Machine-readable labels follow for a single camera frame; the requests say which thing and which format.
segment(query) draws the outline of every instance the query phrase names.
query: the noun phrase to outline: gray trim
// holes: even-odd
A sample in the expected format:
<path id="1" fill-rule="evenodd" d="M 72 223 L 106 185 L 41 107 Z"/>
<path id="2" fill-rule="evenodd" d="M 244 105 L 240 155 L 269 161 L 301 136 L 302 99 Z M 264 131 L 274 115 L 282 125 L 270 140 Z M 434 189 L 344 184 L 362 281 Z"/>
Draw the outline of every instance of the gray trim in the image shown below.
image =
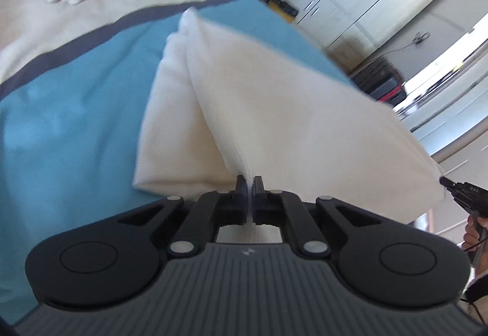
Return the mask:
<path id="1" fill-rule="evenodd" d="M 488 117 L 485 117 L 481 120 L 478 124 L 476 124 L 473 128 L 465 132 L 455 141 L 448 144 L 446 147 L 440 149 L 440 151 L 434 153 L 432 158 L 438 163 L 442 163 L 443 161 L 447 160 L 450 156 L 453 156 L 461 149 L 465 148 L 471 142 L 474 142 L 478 139 L 481 135 L 483 135 L 486 131 L 488 131 Z"/>
<path id="2" fill-rule="evenodd" d="M 419 97 L 419 99 L 416 99 L 413 101 L 410 105 L 402 108 L 397 112 L 398 117 L 400 120 L 403 120 L 407 118 L 410 114 L 406 114 L 406 112 L 413 108 L 415 105 L 417 105 L 417 109 L 415 112 L 420 109 L 423 105 L 428 103 L 432 98 L 440 94 L 442 91 L 444 91 L 447 87 L 449 87 L 452 83 L 454 83 L 458 78 L 460 78 L 463 74 L 465 74 L 473 65 L 475 65 L 481 58 L 486 56 L 488 54 L 488 40 L 485 40 L 480 47 L 474 50 L 470 55 L 468 55 L 467 58 L 463 60 L 462 66 L 457 69 L 457 70 L 452 70 L 446 76 L 442 77 L 438 82 L 434 83 L 429 90 L 427 91 L 426 94 L 423 94 Z M 436 112 L 433 116 L 429 117 L 428 119 L 422 121 L 415 127 L 413 127 L 410 132 L 414 132 L 418 130 L 420 127 L 431 121 L 434 117 L 437 117 L 440 113 L 442 113 L 444 110 L 446 110 L 449 106 L 451 106 L 454 102 L 458 101 L 463 95 L 467 94 L 469 91 L 471 91 L 475 86 L 477 86 L 485 77 L 488 76 L 488 72 L 485 73 L 481 78 L 477 79 L 475 82 L 473 82 L 469 88 L 467 88 L 465 91 L 460 96 L 457 96 L 454 100 L 450 101 L 445 107 L 443 107 L 441 110 Z"/>
<path id="3" fill-rule="evenodd" d="M 170 260 L 130 300 L 90 311 L 41 305 L 16 325 L 22 336 L 466 336 L 481 328 L 454 301 L 412 310 L 365 298 L 328 262 L 288 244 L 216 243 Z"/>
<path id="4" fill-rule="evenodd" d="M 116 22 L 95 29 L 89 33 L 85 33 L 51 52 L 38 55 L 16 74 L 0 84 L 0 101 L 17 88 L 31 82 L 44 72 L 71 62 L 82 54 L 85 54 L 100 44 L 110 40 L 124 29 L 140 23 L 168 18 L 172 15 L 182 13 L 189 7 L 203 9 L 208 6 L 221 5 L 231 1 L 235 0 L 205 0 L 203 2 L 156 6 L 134 11 L 133 13 L 123 16 Z"/>

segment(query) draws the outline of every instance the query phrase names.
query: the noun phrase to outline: black device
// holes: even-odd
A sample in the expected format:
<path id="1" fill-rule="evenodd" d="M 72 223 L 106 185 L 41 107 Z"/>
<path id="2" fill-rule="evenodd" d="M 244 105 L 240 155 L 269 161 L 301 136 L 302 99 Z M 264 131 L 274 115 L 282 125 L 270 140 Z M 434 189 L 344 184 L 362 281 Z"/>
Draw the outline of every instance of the black device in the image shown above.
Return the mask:
<path id="1" fill-rule="evenodd" d="M 248 208 L 283 242 L 216 243 Z M 258 176 L 249 195 L 239 177 L 195 203 L 170 196 L 52 236 L 25 271 L 40 306 L 16 325 L 21 336 L 483 331 L 457 307 L 469 262 L 456 245 L 330 196 L 266 191 Z"/>
<path id="2" fill-rule="evenodd" d="M 352 76 L 353 83 L 373 99 L 392 106 L 406 99 L 401 74 L 384 57 L 378 57 Z"/>
<path id="3" fill-rule="evenodd" d="M 290 15 L 293 18 L 295 18 L 300 13 L 296 8 L 294 8 L 286 0 L 271 0 L 270 3 L 274 3 L 281 10 L 283 10 L 286 14 Z"/>
<path id="4" fill-rule="evenodd" d="M 488 236 L 488 230 L 481 226 L 476 219 L 479 216 L 483 218 L 488 217 L 488 191 L 467 182 L 455 183 L 445 176 L 441 176 L 439 182 L 452 194 L 454 201 L 473 216 L 474 225 L 480 235 L 479 240 L 483 241 Z M 481 245 L 476 251 L 468 252 L 472 265 L 476 266 L 478 264 L 483 251 L 484 245 Z"/>

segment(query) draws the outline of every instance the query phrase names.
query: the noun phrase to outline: wall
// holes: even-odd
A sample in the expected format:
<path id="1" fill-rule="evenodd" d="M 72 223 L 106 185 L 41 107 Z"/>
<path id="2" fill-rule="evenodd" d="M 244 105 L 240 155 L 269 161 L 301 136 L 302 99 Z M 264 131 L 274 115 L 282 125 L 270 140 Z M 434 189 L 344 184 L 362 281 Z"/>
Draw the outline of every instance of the wall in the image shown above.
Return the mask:
<path id="1" fill-rule="evenodd" d="M 406 80 L 431 63 L 488 13 L 488 0 L 434 0 L 373 56 L 410 43 L 417 32 L 430 32 L 418 46 L 388 55 Z"/>

